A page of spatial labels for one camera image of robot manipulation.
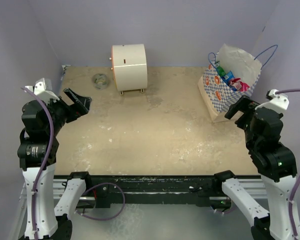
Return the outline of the blue checkered paper bag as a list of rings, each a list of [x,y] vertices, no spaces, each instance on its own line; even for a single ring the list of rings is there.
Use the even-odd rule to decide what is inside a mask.
[[[209,65],[200,77],[197,86],[213,123],[225,122],[229,107],[240,97],[251,97],[266,63],[258,60],[272,50],[269,60],[278,45],[272,45],[257,56],[245,50],[224,44],[218,52],[208,54]]]

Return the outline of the red chips bag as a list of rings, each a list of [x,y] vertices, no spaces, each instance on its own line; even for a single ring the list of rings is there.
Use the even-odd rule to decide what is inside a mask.
[[[234,78],[230,81],[228,86],[235,92],[245,92],[250,88],[250,86],[247,83],[243,82],[241,78]]]

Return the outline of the green snack bag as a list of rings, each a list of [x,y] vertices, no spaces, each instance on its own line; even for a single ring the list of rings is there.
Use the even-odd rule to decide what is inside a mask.
[[[217,71],[218,75],[220,77],[224,77],[226,75],[226,72],[224,71],[224,69],[220,66],[220,62],[216,62],[215,63],[215,70]]]

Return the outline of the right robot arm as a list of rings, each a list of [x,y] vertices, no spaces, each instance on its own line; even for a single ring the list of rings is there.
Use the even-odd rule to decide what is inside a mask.
[[[299,179],[296,158],[280,142],[284,126],[281,119],[288,105],[288,98],[281,95],[273,95],[262,104],[244,95],[225,114],[225,118],[231,119],[242,112],[235,124],[244,131],[248,155],[265,187],[268,209],[259,205],[230,170],[214,175],[212,190],[232,200],[248,220],[255,240],[300,240],[299,213],[294,200]]]

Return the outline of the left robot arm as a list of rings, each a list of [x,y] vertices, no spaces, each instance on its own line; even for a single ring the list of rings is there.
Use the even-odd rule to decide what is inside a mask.
[[[72,100],[68,105],[61,97],[49,96],[44,103],[33,91],[24,88],[34,100],[22,107],[24,124],[17,150],[19,166],[26,186],[27,223],[22,240],[69,240],[72,218],[81,196],[93,191],[87,171],[72,172],[58,203],[54,202],[54,176],[61,128],[86,115],[92,99],[70,88],[64,93]]]

